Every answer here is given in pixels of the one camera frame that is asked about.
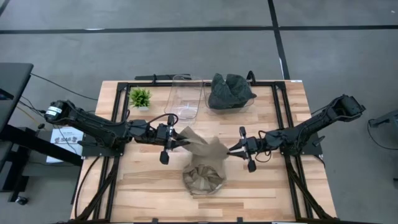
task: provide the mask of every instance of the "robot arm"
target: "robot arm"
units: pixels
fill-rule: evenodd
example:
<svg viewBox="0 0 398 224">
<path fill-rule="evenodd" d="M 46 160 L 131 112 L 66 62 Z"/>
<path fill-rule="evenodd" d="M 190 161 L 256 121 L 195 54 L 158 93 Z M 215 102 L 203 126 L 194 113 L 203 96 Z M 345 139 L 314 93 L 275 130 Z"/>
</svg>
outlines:
<svg viewBox="0 0 398 224">
<path fill-rule="evenodd" d="M 168 164 L 167 152 L 188 143 L 172 140 L 172 138 L 181 140 L 184 137 L 176 133 L 173 128 L 175 115 L 165 115 L 169 116 L 167 125 L 159 124 L 155 129 L 150 126 L 150 122 L 147 123 L 143 119 L 115 123 L 77 108 L 70 101 L 58 100 L 51 103 L 44 118 L 48 123 L 69 125 L 83 131 L 94 137 L 99 147 L 117 150 L 121 144 L 129 143 L 133 138 L 138 143 L 163 146 L 164 151 L 160 155 L 160 161 Z"/>
<path fill-rule="evenodd" d="M 230 148 L 229 155 L 248 159 L 249 172 L 256 170 L 252 154 L 273 151 L 281 148 L 286 155 L 296 155 L 306 145 L 310 136 L 336 121 L 349 122 L 359 118 L 365 107 L 352 96 L 343 95 L 335 98 L 322 112 L 293 128 L 278 129 L 265 132 L 264 138 L 246 137 L 244 127 L 240 127 L 241 140 Z"/>
</svg>

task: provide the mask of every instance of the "brown paper bag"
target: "brown paper bag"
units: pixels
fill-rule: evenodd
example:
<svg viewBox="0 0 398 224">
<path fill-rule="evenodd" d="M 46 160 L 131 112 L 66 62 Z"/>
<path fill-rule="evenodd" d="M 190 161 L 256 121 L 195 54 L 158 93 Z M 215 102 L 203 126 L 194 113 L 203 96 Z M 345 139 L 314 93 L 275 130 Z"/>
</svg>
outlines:
<svg viewBox="0 0 398 224">
<path fill-rule="evenodd" d="M 214 137 L 207 143 L 190 127 L 181 133 L 190 144 L 183 146 L 192 152 L 192 160 L 182 171 L 183 182 L 192 195 L 209 195 L 217 192 L 226 180 L 224 160 L 228 148 Z"/>
</svg>

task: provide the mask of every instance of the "gray floor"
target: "gray floor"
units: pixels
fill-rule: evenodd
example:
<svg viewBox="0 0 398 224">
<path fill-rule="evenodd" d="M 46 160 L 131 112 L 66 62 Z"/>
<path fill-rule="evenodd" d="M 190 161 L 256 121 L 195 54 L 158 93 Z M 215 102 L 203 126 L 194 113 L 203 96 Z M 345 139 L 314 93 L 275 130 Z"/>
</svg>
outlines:
<svg viewBox="0 0 398 224">
<path fill-rule="evenodd" d="M 396 1 L 277 0 L 280 26 L 390 25 L 398 23 Z M 172 26 L 269 26 L 267 1 L 11 0 L 0 29 L 93 29 Z M 373 144 L 370 118 L 398 109 L 398 30 L 282 32 L 292 79 L 303 80 L 312 111 L 343 93 L 366 108 L 361 119 L 323 130 L 326 172 L 338 216 L 344 220 L 396 223 L 398 189 L 392 183 L 398 152 Z M 246 74 L 281 79 L 274 33 L 186 32 L 161 34 L 0 35 L 0 62 L 29 62 L 34 73 L 82 94 L 97 97 L 103 80 L 132 80 L 153 73 Z M 37 108 L 82 99 L 34 77 L 24 96 Z M 10 121 L 36 127 L 22 112 Z M 372 130 L 385 145 L 398 147 L 391 129 Z M 21 207 L 0 194 L 0 223 L 50 223 L 66 220 L 77 177 L 29 181 Z"/>
</svg>

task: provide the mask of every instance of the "wooden table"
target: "wooden table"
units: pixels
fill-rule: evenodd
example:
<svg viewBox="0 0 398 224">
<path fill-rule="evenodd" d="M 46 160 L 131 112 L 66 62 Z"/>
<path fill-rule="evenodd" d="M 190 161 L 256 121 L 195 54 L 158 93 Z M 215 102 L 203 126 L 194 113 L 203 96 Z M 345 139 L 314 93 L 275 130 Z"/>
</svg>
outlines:
<svg viewBox="0 0 398 224">
<path fill-rule="evenodd" d="M 99 94 L 96 114 L 111 119 L 116 94 L 117 81 L 104 81 Z M 308 119 L 310 109 L 301 82 L 286 81 L 287 93 L 294 124 Z M 129 119 L 152 119 L 164 113 L 170 87 L 150 87 L 152 92 L 149 111 L 138 111 L 130 106 Z M 200 104 L 197 120 L 192 128 L 205 139 L 218 136 L 228 147 L 236 144 L 239 127 L 245 126 L 248 136 L 257 136 L 259 130 L 269 131 L 278 128 L 274 100 L 270 87 L 253 87 L 257 95 L 254 104 L 244 113 L 219 115 L 209 113 L 204 102 Z M 279 93 L 280 106 L 287 127 L 283 99 Z M 160 122 L 153 122 L 157 127 Z M 177 131 L 183 128 L 176 125 Z M 245 221 L 294 221 L 284 158 L 278 151 L 272 153 L 267 163 L 257 162 L 257 171 L 249 173 L 247 162 L 237 157 L 225 161 L 227 182 L 223 188 L 211 196 L 191 196 L 182 183 L 182 169 L 190 161 L 190 153 L 177 148 L 169 153 L 170 163 L 159 162 L 160 146 L 131 142 L 121 157 L 116 191 L 114 195 L 112 222 L 151 222 L 158 218 L 161 222 L 235 222 L 236 217 Z M 84 161 L 80 180 L 94 158 Z M 98 188 L 103 158 L 94 165 L 85 180 L 79 202 L 78 214 L 86 207 Z M 335 216 L 335 208 L 323 164 L 313 156 L 302 156 L 303 168 L 309 191 L 325 209 Z M 302 216 L 305 210 L 302 194 L 297 189 Z M 100 218 L 104 217 L 106 192 L 101 204 Z"/>
</svg>

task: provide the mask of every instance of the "clear plastic container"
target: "clear plastic container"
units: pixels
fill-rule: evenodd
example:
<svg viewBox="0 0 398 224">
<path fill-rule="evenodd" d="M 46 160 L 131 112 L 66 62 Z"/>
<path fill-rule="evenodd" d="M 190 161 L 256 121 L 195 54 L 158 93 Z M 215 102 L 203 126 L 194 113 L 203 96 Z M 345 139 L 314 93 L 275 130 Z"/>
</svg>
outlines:
<svg viewBox="0 0 398 224">
<path fill-rule="evenodd" d="M 193 124 L 199 110 L 203 80 L 189 75 L 176 75 L 170 90 L 165 113 L 174 113 L 179 122 Z"/>
<path fill-rule="evenodd" d="M 213 114 L 243 113 L 243 112 L 247 111 L 249 109 L 249 107 L 254 103 L 254 98 L 251 98 L 242 107 L 218 110 L 218 109 L 210 108 L 210 106 L 209 106 L 209 97 L 211 94 L 211 82 L 205 82 L 203 84 L 203 91 L 205 92 L 206 107 L 207 107 L 208 111 Z"/>
</svg>

